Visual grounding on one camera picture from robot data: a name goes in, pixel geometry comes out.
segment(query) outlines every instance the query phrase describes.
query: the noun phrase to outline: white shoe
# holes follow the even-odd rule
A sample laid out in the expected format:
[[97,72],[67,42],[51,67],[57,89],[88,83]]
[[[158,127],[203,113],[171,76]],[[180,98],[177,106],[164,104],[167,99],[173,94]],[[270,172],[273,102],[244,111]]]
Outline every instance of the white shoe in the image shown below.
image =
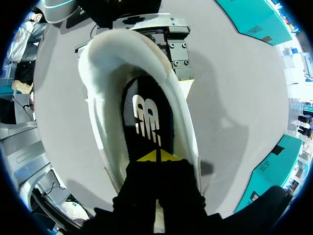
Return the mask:
[[[173,155],[193,164],[201,192],[187,102],[168,58],[156,44],[135,31],[105,31],[85,47],[79,73],[88,90],[93,133],[117,192],[130,160],[153,161],[154,156],[155,161],[175,160]],[[162,149],[161,159],[155,149]]]

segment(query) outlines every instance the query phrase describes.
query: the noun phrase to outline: new balance logo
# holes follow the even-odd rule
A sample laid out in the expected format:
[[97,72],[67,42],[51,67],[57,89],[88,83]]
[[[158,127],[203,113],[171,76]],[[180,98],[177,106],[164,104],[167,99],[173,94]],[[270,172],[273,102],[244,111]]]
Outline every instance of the new balance logo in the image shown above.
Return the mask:
[[144,100],[141,96],[135,94],[133,96],[133,108],[134,116],[141,122],[136,123],[136,131],[139,134],[139,125],[141,134],[145,137],[145,127],[147,130],[148,139],[151,140],[151,133],[154,143],[158,143],[161,146],[161,137],[155,133],[155,130],[159,130],[158,112],[157,106],[151,99]]

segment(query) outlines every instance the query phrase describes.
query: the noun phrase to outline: shoe insole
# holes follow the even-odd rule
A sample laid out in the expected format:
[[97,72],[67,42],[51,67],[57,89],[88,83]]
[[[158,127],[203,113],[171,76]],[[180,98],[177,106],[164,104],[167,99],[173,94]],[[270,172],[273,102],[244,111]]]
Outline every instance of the shoe insole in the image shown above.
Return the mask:
[[127,84],[122,96],[122,118],[130,161],[161,161],[162,149],[173,154],[172,109],[151,76],[141,76]]

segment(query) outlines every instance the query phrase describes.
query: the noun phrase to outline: white table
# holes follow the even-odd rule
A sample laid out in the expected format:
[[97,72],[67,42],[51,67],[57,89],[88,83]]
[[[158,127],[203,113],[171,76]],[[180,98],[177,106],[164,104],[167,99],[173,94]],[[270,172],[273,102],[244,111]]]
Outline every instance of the white table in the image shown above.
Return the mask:
[[[255,166],[288,122],[284,71],[277,50],[237,33],[211,1],[164,0],[160,12],[184,17],[195,82],[187,102],[205,175],[208,214],[230,215]],[[45,149],[73,195],[87,207],[112,209],[116,195],[93,137],[74,47],[89,39],[91,20],[50,26],[39,51],[35,112]]]

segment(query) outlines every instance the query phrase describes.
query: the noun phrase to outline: teal panel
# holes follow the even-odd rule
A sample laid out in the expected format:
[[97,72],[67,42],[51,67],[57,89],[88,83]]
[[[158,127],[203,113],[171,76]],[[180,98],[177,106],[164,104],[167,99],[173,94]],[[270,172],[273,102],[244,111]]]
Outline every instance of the teal panel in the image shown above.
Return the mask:
[[266,0],[216,0],[240,33],[277,45],[291,35],[277,12]]
[[289,178],[302,147],[302,140],[283,135],[270,154],[253,170],[235,213],[245,208],[271,186],[282,187]]
[[294,168],[302,146],[302,140],[283,135],[277,144],[284,150],[279,155],[270,153],[253,172],[260,173],[273,185],[283,186]]
[[11,85],[1,85],[0,86],[0,95],[12,95],[13,89]]
[[251,175],[248,186],[246,187],[245,193],[235,210],[235,213],[251,204],[252,201],[257,199],[256,197],[261,196],[272,186],[273,184],[266,181],[266,179],[263,178],[262,175],[260,175],[259,173],[253,173]]

